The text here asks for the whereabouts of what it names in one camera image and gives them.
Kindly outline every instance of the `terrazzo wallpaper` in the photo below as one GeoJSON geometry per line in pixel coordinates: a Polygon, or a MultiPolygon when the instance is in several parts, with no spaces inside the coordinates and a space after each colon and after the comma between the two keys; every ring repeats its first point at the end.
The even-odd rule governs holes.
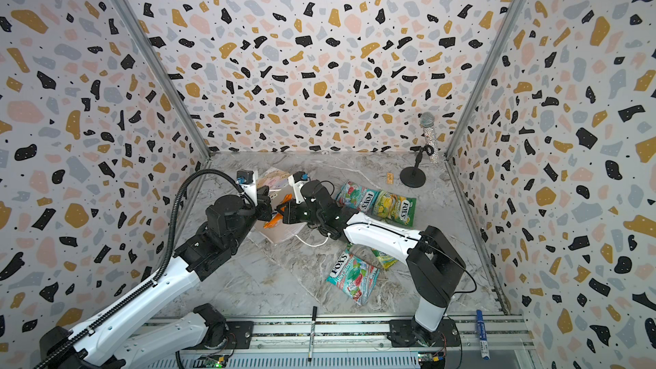
{"type": "Polygon", "coordinates": [[[128,0],[212,151],[448,144],[511,0],[128,0]]]}
{"type": "Polygon", "coordinates": [[[528,0],[453,164],[545,368],[656,367],[654,0],[528,0]]]}
{"type": "Polygon", "coordinates": [[[0,366],[31,368],[157,267],[201,155],[108,0],[4,0],[0,27],[0,366]]]}

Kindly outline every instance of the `metal corner post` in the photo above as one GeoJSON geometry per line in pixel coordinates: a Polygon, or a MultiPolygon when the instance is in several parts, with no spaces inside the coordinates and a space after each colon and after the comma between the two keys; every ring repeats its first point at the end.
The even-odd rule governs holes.
{"type": "Polygon", "coordinates": [[[205,144],[205,140],[194,124],[185,104],[178,97],[178,90],[173,85],[171,79],[168,78],[164,66],[161,64],[160,59],[150,45],[148,37],[141,29],[139,21],[137,20],[135,13],[132,11],[132,7],[127,0],[111,0],[111,4],[121,17],[121,20],[125,23],[125,28],[130,33],[130,36],[132,36],[132,39],[135,41],[143,58],[146,59],[146,63],[152,70],[155,78],[160,82],[161,86],[164,87],[164,91],[168,94],[168,99],[171,104],[173,104],[178,118],[182,122],[182,125],[186,127],[189,136],[192,138],[193,142],[196,144],[196,148],[201,153],[202,160],[207,160],[210,153],[205,144]]]}
{"type": "Polygon", "coordinates": [[[467,121],[474,113],[474,109],[480,101],[484,89],[488,85],[489,78],[492,76],[496,62],[501,56],[503,48],[506,45],[510,34],[513,32],[513,26],[515,25],[517,19],[520,17],[520,13],[524,7],[525,2],[526,0],[512,0],[510,3],[508,14],[506,15],[506,18],[501,25],[501,29],[499,29],[498,34],[492,43],[492,48],[488,53],[488,57],[483,63],[483,70],[481,71],[481,75],[478,77],[478,80],[474,85],[474,89],[471,91],[471,97],[467,101],[467,104],[464,106],[463,114],[461,115],[460,120],[458,120],[456,129],[453,133],[453,136],[451,137],[451,141],[447,147],[447,158],[453,155],[458,144],[457,140],[463,135],[464,130],[467,128],[467,121]]]}
{"type": "Polygon", "coordinates": [[[486,250],[486,246],[483,243],[480,234],[477,231],[478,228],[476,226],[474,213],[472,211],[472,208],[468,205],[466,197],[464,196],[464,191],[462,190],[459,183],[458,169],[456,168],[455,164],[451,161],[450,158],[455,153],[456,147],[458,145],[458,141],[463,136],[463,133],[467,128],[467,122],[474,114],[475,108],[478,105],[479,101],[481,100],[483,91],[488,85],[488,81],[492,76],[492,72],[495,69],[496,63],[499,57],[501,56],[501,53],[503,52],[504,46],[506,45],[510,37],[510,34],[513,32],[513,26],[515,25],[517,19],[520,17],[525,2],[526,0],[512,0],[512,3],[510,4],[510,7],[508,9],[508,15],[504,19],[503,24],[501,25],[501,29],[499,29],[499,32],[496,38],[494,39],[492,48],[490,49],[488,53],[488,57],[485,63],[483,64],[483,70],[481,71],[481,75],[479,76],[478,81],[474,86],[474,89],[471,91],[471,97],[468,100],[467,104],[465,105],[463,115],[461,116],[461,119],[458,121],[455,132],[453,133],[453,136],[451,138],[451,141],[449,142],[449,146],[447,147],[447,152],[446,152],[447,171],[449,172],[449,176],[451,177],[451,182],[453,183],[453,188],[455,189],[455,193],[456,196],[458,197],[460,206],[463,209],[465,222],[469,227],[469,231],[471,232],[471,237],[474,240],[474,245],[476,246],[476,250],[478,250],[478,253],[481,256],[481,261],[485,266],[486,272],[488,272],[488,277],[491,279],[491,283],[495,286],[496,295],[498,296],[498,301],[501,304],[501,307],[505,314],[510,314],[510,304],[508,302],[508,299],[506,299],[503,293],[501,282],[498,279],[498,276],[491,265],[490,258],[488,257],[488,251],[486,250]]]}

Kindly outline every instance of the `candy bag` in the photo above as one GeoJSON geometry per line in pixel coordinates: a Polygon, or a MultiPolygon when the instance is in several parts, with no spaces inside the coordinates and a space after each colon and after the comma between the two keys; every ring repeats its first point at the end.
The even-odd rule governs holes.
{"type": "Polygon", "coordinates": [[[387,255],[386,253],[384,253],[382,251],[375,250],[373,248],[371,249],[371,251],[376,256],[376,259],[378,259],[378,262],[381,263],[382,268],[385,271],[387,271],[390,266],[394,265],[398,261],[398,259],[396,259],[395,257],[393,257],[391,255],[387,255]]]}
{"type": "Polygon", "coordinates": [[[326,281],[340,288],[353,298],[357,305],[362,306],[367,302],[380,271],[351,254],[349,250],[344,250],[326,281]]]}
{"type": "Polygon", "coordinates": [[[355,208],[366,213],[376,202],[376,197],[378,197],[378,191],[347,181],[342,185],[336,201],[341,206],[355,208]]]}
{"type": "Polygon", "coordinates": [[[407,198],[387,191],[380,191],[371,213],[391,219],[406,227],[412,227],[416,199],[407,198]]]}

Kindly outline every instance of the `teal candy bag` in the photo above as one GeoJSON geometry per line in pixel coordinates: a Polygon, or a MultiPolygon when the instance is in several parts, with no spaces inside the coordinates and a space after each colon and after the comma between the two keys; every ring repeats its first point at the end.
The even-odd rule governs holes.
{"type": "Polygon", "coordinates": [[[326,281],[340,288],[353,298],[357,305],[364,305],[371,295],[381,270],[344,250],[339,256],[326,281]]]}
{"type": "Polygon", "coordinates": [[[342,185],[335,201],[341,206],[367,213],[373,207],[377,197],[378,191],[365,188],[353,181],[347,181],[342,185]]]}

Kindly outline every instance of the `black round stand base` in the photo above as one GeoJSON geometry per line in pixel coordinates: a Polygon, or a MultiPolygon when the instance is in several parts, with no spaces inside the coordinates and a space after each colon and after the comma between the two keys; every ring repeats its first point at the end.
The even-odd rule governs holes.
{"type": "Polygon", "coordinates": [[[414,167],[403,168],[399,178],[403,184],[410,188],[419,188],[426,183],[426,174],[421,169],[415,169],[414,167]]]}

